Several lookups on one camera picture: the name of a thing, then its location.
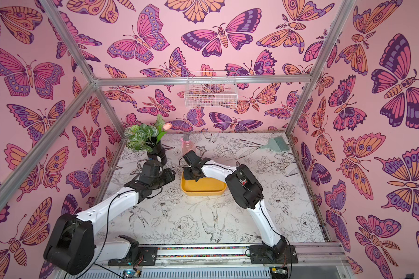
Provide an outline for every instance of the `black cable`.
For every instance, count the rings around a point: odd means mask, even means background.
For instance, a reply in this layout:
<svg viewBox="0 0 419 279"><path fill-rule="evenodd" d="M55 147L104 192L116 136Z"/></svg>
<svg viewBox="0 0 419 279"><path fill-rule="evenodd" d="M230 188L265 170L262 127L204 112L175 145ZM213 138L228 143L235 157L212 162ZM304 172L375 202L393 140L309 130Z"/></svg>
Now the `black cable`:
<svg viewBox="0 0 419 279"><path fill-rule="evenodd" d="M110 214L110 206L112 205L112 202L116 199L116 198L119 198L121 195L123 195L123 194L125 194L125 193L129 193L129 192L135 192L135 190L129 190L129 191L126 191L126 192L123 192L123 193L120 193L120 194L118 194L117 196L115 196L113 199L112 199L112 201L110 202L110 204L108 205L108 210L107 210L107 228L106 228L106 232L105 232L105 238L104 238L104 243L102 244L102 247L101 247L101 250L99 251L99 254L98 254L98 256L95 258L95 261L93 262L93 264L91 264L88 268L87 268L87 270L85 270L85 272L83 273L83 274L81 274L81 275L79 275L78 277L76 277L75 279L79 279L79 278L81 278L82 276L84 276L84 274L86 274L87 273L87 271L89 271L90 270L90 268L96 263L96 260L99 258L99 256L101 255L101 252L102 252L102 250L104 249L104 245L105 245L105 242L107 241L107 235L108 235L108 222L109 222L109 220L108 220L108 216L109 216L109 214Z"/></svg>
<svg viewBox="0 0 419 279"><path fill-rule="evenodd" d="M123 276L119 275L119 274L118 274L118 273L116 273L116 272L111 271L110 269L108 269L108 268L106 268L106 267L104 267L104 266L101 266L101 265L99 265L99 264L97 264L97 263L94 263L94 265L95 265L95 266L102 267L102 268L104 268L106 271L110 271L110 272L112 272L113 274L115 274L116 276L118 276L118 277L121 277L121 278L125 279Z"/></svg>

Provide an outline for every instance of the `green leaf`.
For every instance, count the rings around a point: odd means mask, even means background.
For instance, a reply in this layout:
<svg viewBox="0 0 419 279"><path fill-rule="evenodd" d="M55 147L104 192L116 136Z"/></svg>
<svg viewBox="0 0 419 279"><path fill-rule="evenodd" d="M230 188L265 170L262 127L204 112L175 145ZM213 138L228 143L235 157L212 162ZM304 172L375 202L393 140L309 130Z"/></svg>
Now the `green leaf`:
<svg viewBox="0 0 419 279"><path fill-rule="evenodd" d="M166 131L162 131L161 133L158 134L157 136L157 143L160 141L160 139L166 134Z"/></svg>

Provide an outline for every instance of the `artificial plant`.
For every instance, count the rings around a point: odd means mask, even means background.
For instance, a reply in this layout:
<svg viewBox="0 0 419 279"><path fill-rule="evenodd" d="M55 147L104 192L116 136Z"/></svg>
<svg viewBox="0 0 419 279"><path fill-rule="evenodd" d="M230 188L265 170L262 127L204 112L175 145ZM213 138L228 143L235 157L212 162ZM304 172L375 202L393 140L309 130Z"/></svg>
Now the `artificial plant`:
<svg viewBox="0 0 419 279"><path fill-rule="evenodd" d="M124 131L124 136L128 138L126 146L134 151L152 152L152 148L166 134L163 129L164 124L163 117L159 114L153 126L140 124L126 128Z"/></svg>

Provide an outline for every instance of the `metal bar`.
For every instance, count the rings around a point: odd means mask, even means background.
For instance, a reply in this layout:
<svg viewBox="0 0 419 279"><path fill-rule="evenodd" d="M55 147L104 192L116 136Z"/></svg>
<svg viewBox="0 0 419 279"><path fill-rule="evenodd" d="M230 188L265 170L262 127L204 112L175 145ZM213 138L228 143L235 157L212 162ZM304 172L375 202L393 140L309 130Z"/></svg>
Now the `metal bar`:
<svg viewBox="0 0 419 279"><path fill-rule="evenodd" d="M285 131L287 135L291 134L304 106L306 105L307 99L309 98L313 89L315 88L317 79L321 74L321 71L323 70L324 64L328 59L332 48L335 45L335 41L340 35L340 32L343 29L343 26L345 25L346 20L349 17L349 14L354 8L355 1L356 0L343 0L343 2L341 2L341 6L338 9L334 21L331 24L331 29L329 30L329 33L326 39L324 40L323 47L320 50L317 61L315 62L314 67L312 68L311 75L313 78L308 84L306 84L306 86L304 86L304 89L302 90L298 103L296 104L292 117L289 121L287 130Z"/></svg>
<svg viewBox="0 0 419 279"><path fill-rule="evenodd" d="M76 64L78 64L78 67L84 75L85 79L89 83L94 82L95 75L88 66L88 63L85 61L84 56L79 50L78 44L74 41L70 31L68 31L67 26L65 25L65 22L62 19L53 1L40 0L40 3L45 9L45 12L48 15L48 18L51 20L51 23L56 28L56 31L59 33L59 36L61 36L62 41L67 46L67 49L70 52L71 56L76 61Z"/></svg>
<svg viewBox="0 0 419 279"><path fill-rule="evenodd" d="M186 84L186 77L176 78L125 78L125 79L96 79L98 86L114 85L165 85L165 84ZM311 75L246 75L237 76L237 83L273 83L273 82L309 82ZM226 76L202 76L194 77L196 83L226 83Z"/></svg>
<svg viewBox="0 0 419 279"><path fill-rule="evenodd" d="M112 106L110 105L110 103L109 103L107 97L105 96L104 92L102 92L102 89L101 89L100 86L98 86L98 88L96 90L96 97L98 97L99 101L101 102L101 105L104 107L104 110L107 113L108 117L110 118L110 121L112 121L112 124L118 130L121 137L123 137L124 136L123 124L118 119L117 114L115 113Z"/></svg>
<svg viewBox="0 0 419 279"><path fill-rule="evenodd" d="M22 162L7 177L5 182L2 183L0 186L0 211L14 195L34 166L46 154L48 149L50 149L51 145L56 142L56 139L70 123L81 106L84 105L93 90L94 86L91 84L84 88L78 97L67 107L65 112L59 116L54 125L44 134L42 139L39 140L37 145L28 152L28 155L24 157Z"/></svg>

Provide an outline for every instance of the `bird drawing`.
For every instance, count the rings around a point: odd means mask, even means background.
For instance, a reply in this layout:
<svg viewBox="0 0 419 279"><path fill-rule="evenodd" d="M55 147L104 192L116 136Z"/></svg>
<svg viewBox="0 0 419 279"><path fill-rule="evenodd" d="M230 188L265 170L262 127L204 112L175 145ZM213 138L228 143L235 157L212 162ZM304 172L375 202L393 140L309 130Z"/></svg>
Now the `bird drawing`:
<svg viewBox="0 0 419 279"><path fill-rule="evenodd" d="M219 241L222 239L223 231L225 230L225 219L223 221L222 229L219 229L218 226L218 214L216 210L216 216L214 216L214 211L211 210L213 214L213 226L210 226L205 222L202 216L202 211L200 211L200 217L202 219L202 226L205 230L206 234L210 234L211 238L209 239L210 243L219 243Z"/></svg>

